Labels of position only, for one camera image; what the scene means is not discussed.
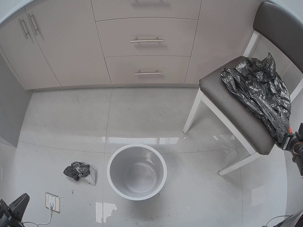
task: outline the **crumpled black plastic bag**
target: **crumpled black plastic bag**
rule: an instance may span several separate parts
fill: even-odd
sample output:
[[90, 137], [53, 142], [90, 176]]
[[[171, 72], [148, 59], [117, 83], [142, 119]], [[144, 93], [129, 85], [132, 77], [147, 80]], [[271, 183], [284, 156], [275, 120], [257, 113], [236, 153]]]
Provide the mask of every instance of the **crumpled black plastic bag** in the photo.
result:
[[272, 55], [268, 53], [262, 61], [246, 57], [234, 68], [224, 68], [221, 79], [229, 91], [262, 120], [279, 146], [279, 136], [289, 131], [291, 104]]
[[79, 177], [87, 177], [91, 173], [89, 171], [89, 167], [90, 165], [75, 161], [70, 166], [65, 168], [63, 174], [73, 178], [77, 182]]

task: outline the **cabinet door handle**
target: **cabinet door handle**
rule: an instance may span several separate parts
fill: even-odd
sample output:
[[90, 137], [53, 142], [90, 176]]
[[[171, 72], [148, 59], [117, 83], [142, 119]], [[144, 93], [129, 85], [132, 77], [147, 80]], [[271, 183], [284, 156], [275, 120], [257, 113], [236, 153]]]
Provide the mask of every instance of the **cabinet door handle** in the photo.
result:
[[29, 13], [27, 14], [27, 19], [28, 19], [28, 22], [29, 22], [29, 24], [30, 24], [30, 26], [31, 26], [31, 29], [32, 29], [34, 35], [37, 36], [37, 35], [38, 35], [38, 34], [37, 34], [37, 30], [38, 30], [38, 29], [35, 28], [34, 23], [33, 23], [33, 21], [32, 21], [32, 17], [33, 17], [33, 15], [30, 15]]
[[158, 72], [158, 70], [156, 70], [155, 72], [141, 72], [140, 70], [138, 70], [137, 73], [134, 73], [135, 76], [138, 75], [161, 75], [162, 72]]
[[25, 32], [25, 29], [24, 29], [23, 24], [22, 24], [22, 22], [24, 22], [24, 20], [18, 19], [18, 21], [19, 21], [19, 24], [21, 26], [22, 32], [23, 32], [23, 34], [25, 36], [25, 39], [28, 39], [28, 37], [27, 37], [28, 32], [27, 33]]
[[131, 43], [140, 43], [140, 42], [163, 42], [164, 40], [159, 40], [158, 37], [156, 37], [155, 40], [138, 40], [138, 38], [136, 37], [134, 40], [130, 40], [129, 42]]

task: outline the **chair backrest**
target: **chair backrest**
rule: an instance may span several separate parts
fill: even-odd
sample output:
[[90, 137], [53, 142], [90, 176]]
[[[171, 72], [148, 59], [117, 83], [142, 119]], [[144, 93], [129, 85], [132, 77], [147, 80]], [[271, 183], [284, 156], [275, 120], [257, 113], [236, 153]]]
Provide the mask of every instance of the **chair backrest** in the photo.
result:
[[278, 47], [303, 73], [303, 24], [270, 2], [260, 4], [253, 29]]

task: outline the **chair seat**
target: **chair seat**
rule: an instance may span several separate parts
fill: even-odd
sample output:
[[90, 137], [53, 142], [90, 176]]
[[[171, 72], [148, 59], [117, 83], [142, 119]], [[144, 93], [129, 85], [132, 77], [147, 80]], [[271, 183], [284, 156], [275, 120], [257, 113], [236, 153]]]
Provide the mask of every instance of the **chair seat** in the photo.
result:
[[251, 146], [261, 155], [268, 155], [275, 142], [265, 125], [227, 89], [221, 80], [221, 71], [226, 67], [234, 67], [243, 61], [240, 56], [218, 68], [199, 82], [201, 91], [214, 105], [233, 123]]

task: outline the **black cable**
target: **black cable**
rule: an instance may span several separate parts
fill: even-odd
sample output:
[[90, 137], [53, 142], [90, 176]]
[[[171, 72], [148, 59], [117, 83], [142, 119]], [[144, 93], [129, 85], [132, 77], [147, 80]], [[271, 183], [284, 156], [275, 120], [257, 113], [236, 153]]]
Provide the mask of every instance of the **black cable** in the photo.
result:
[[26, 224], [26, 223], [31, 223], [31, 224], [34, 224], [36, 226], [38, 226], [37, 224], [33, 223], [33, 222], [23, 222], [23, 224]]
[[277, 217], [274, 217], [274, 218], [278, 218], [278, 217], [290, 217], [291, 215], [281, 215], [281, 216], [277, 216]]

